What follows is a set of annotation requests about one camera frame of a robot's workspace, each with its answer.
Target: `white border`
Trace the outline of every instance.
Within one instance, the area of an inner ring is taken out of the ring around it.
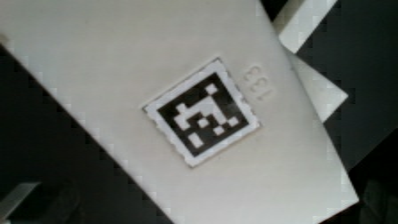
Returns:
[[[176,136],[176,133],[169,127],[169,124],[162,118],[162,115],[159,113],[160,107],[175,100],[176,96],[180,96],[185,91],[192,88],[192,86],[208,78],[208,76],[217,73],[221,77],[221,81],[224,83],[224,86],[228,88],[237,106],[240,108],[242,114],[246,116],[249,125],[246,128],[224,139],[224,141],[203,152],[199,156],[192,156],[191,151],[185,147],[185,144]],[[178,153],[185,157],[185,162],[194,167],[203,163],[203,161],[219,153],[223,149],[228,148],[228,146],[240,140],[240,138],[258,129],[260,122],[258,118],[253,114],[253,109],[249,104],[244,101],[244,95],[239,91],[233,79],[228,75],[228,70],[223,64],[221,59],[217,59],[203,68],[203,70],[191,76],[191,78],[175,86],[175,88],[166,92],[166,94],[160,96],[159,99],[150,103],[150,105],[144,107],[146,113],[150,118],[153,119],[159,129],[162,130],[171,143],[176,146]]]

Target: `white cardboard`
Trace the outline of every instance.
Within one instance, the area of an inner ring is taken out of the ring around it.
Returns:
[[[319,223],[358,202],[256,6],[255,0],[0,1],[6,47],[176,224]],[[143,106],[217,57],[263,128],[192,169]]]

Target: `apriltag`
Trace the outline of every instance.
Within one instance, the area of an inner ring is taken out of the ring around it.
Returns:
[[[196,166],[258,129],[260,122],[217,59],[144,108]]]

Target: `printed number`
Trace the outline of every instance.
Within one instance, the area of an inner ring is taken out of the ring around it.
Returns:
[[[246,73],[244,79],[246,79],[255,97],[260,101],[263,101],[267,96],[272,93],[272,87],[271,87],[269,77],[265,76],[262,72],[262,68],[258,66],[251,68],[251,71]]]

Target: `black background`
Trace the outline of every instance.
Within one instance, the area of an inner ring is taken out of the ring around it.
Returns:
[[[263,4],[274,17],[285,0],[263,0]],[[351,94],[326,123],[349,169],[398,125],[397,12],[397,0],[340,1],[299,52]],[[80,188],[86,223],[171,223],[4,50],[0,122],[0,192],[8,192],[20,181],[57,182],[72,178]],[[384,159],[377,164],[391,165],[384,153],[377,155],[379,162]],[[351,172],[358,190],[365,176],[359,174],[381,167],[367,166],[370,158],[367,161]],[[356,218],[340,218],[335,222],[343,220],[356,223]]]

